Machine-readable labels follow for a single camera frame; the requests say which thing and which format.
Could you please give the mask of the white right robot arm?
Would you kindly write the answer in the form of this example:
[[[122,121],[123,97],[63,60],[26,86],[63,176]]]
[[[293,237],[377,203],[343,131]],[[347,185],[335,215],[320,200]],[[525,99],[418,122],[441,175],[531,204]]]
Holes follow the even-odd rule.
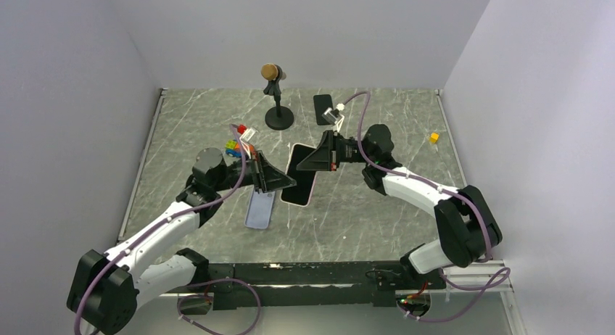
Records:
[[[342,163],[364,163],[366,185],[384,195],[401,199],[431,215],[438,238],[405,254],[400,279],[418,288],[430,272],[454,265],[466,268],[486,258],[502,240],[502,232],[482,192],[475,186],[462,189],[430,181],[411,172],[392,156],[391,132],[384,124],[369,127],[361,141],[336,131],[323,133],[314,151],[301,157],[298,171],[335,171]]]

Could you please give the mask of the phone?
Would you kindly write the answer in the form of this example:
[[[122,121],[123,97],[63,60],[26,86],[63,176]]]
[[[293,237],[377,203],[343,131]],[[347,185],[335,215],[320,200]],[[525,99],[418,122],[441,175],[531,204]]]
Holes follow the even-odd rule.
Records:
[[[315,120],[317,125],[332,125],[323,114],[329,108],[333,108],[333,100],[330,94],[317,94],[313,97]]]
[[[296,143],[291,148],[286,174],[296,181],[296,185],[283,189],[281,201],[299,207],[307,207],[310,203],[315,185],[315,171],[298,170],[297,166],[315,148],[306,144]]]

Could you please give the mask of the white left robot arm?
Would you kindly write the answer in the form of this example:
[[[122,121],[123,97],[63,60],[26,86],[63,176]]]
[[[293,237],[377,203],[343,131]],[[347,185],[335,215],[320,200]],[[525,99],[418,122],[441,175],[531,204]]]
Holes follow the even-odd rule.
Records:
[[[106,252],[92,249],[79,259],[67,297],[67,307],[75,313],[74,333],[80,334],[86,322],[94,334],[116,334],[141,306],[161,294],[179,286],[203,289],[210,282],[210,271],[201,254],[182,249],[163,263],[155,260],[201,228],[238,188],[251,186],[271,193],[295,184],[260,150],[243,153],[230,165],[221,150],[201,150],[184,189],[163,214]]]

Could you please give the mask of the lavender phone case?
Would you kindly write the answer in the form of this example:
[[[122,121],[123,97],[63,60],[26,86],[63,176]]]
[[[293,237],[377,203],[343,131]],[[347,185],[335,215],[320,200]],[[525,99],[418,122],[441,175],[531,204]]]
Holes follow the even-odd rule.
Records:
[[[275,192],[253,191],[248,204],[244,225],[255,230],[268,228],[276,198]]]

